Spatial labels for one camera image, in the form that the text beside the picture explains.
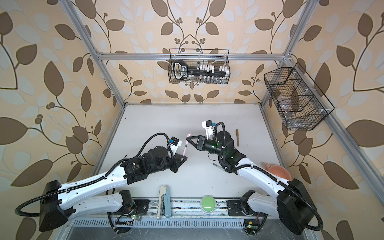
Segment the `pink pen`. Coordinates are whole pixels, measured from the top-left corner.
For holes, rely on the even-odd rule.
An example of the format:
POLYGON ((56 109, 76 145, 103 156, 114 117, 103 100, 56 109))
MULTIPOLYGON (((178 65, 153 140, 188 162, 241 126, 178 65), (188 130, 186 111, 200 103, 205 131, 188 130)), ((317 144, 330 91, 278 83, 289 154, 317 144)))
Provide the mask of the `pink pen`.
POLYGON ((183 156, 186 156, 187 149, 188 149, 188 144, 189 144, 189 142, 186 141, 186 144, 185 144, 185 147, 184 147, 184 150, 183 150, 183 156))

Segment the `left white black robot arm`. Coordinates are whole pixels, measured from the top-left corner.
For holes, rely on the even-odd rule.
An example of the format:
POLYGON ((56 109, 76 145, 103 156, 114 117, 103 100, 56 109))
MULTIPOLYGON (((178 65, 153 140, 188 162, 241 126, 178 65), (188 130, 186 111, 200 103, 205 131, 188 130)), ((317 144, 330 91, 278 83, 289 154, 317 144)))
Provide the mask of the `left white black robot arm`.
POLYGON ((117 161, 107 172, 61 185, 49 182, 41 196, 28 200, 15 209, 21 217, 38 217, 39 230, 48 232, 82 215, 115 213, 130 209, 134 201, 128 190, 101 196, 108 190, 125 187, 147 179, 150 174, 170 170, 176 173, 187 157, 177 153, 182 141, 165 133, 166 146, 156 146, 147 153, 143 149, 132 158, 117 161))

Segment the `brown pen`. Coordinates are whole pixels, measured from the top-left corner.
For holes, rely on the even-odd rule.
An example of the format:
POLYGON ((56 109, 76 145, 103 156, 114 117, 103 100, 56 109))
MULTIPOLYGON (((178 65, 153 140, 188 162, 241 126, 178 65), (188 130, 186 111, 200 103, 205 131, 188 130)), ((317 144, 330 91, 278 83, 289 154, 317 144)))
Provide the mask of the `brown pen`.
POLYGON ((237 147, 240 146, 239 144, 239 129, 236 129, 236 142, 237 142, 237 147))

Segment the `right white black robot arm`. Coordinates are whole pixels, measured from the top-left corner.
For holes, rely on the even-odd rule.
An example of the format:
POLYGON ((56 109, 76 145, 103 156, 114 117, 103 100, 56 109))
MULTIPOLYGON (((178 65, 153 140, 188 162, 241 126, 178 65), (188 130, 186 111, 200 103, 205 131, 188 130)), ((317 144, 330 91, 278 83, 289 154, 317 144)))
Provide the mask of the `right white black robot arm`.
POLYGON ((223 171, 246 178, 267 193, 262 196, 250 190, 244 194, 241 198, 244 215, 260 212, 278 217, 296 235, 301 235, 305 229, 323 230, 324 222, 302 182, 279 177, 247 158, 236 149, 224 123, 205 121, 202 124, 206 135, 188 136, 187 142, 198 151, 217 155, 223 171))

